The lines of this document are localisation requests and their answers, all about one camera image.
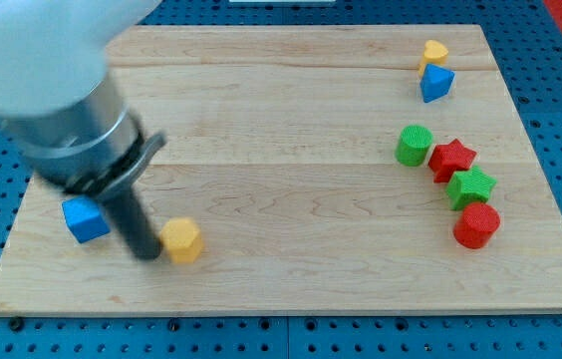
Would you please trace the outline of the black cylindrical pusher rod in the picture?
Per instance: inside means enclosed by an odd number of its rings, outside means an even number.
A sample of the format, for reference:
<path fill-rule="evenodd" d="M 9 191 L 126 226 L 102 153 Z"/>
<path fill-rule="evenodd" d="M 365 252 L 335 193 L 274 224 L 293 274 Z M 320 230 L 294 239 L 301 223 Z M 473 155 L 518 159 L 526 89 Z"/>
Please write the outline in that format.
<path fill-rule="evenodd" d="M 101 205 L 136 259 L 153 260 L 160 256 L 161 243 L 132 188 L 102 200 Z"/>

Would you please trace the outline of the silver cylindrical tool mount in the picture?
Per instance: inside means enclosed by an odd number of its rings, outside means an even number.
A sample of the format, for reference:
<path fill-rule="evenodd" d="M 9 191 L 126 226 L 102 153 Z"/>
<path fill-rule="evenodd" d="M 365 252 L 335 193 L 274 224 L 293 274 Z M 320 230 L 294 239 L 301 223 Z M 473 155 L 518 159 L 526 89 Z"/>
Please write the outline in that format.
<path fill-rule="evenodd" d="M 44 180 L 71 194 L 108 201 L 133 190 L 165 133 L 148 137 L 111 75 L 85 99 L 41 117 L 10 117 L 1 128 Z"/>

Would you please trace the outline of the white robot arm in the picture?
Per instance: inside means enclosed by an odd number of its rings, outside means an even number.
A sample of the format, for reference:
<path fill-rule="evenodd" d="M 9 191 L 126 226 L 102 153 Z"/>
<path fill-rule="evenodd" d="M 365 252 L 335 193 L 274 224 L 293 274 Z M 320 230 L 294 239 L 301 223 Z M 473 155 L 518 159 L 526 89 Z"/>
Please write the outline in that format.
<path fill-rule="evenodd" d="M 145 135 L 106 48 L 159 0 L 0 1 L 0 126 L 44 180 L 101 205 L 137 259 L 161 253 L 133 184 L 165 145 Z"/>

